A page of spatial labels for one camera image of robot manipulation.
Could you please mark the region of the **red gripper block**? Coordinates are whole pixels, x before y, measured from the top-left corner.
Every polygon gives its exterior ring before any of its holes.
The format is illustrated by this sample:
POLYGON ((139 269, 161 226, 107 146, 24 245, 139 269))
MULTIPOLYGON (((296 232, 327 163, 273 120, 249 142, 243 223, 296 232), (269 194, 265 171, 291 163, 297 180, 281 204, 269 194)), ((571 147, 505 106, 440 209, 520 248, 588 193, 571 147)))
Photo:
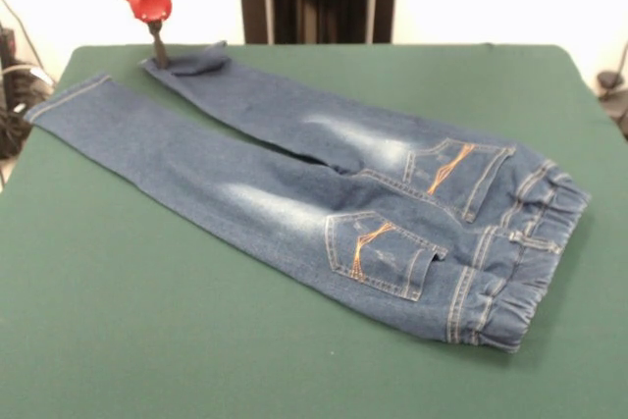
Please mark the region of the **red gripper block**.
POLYGON ((172 0, 126 0, 133 16, 148 25, 149 33, 153 38, 155 63, 158 68, 167 68, 169 59, 165 44, 161 38, 163 21, 172 13, 172 0))

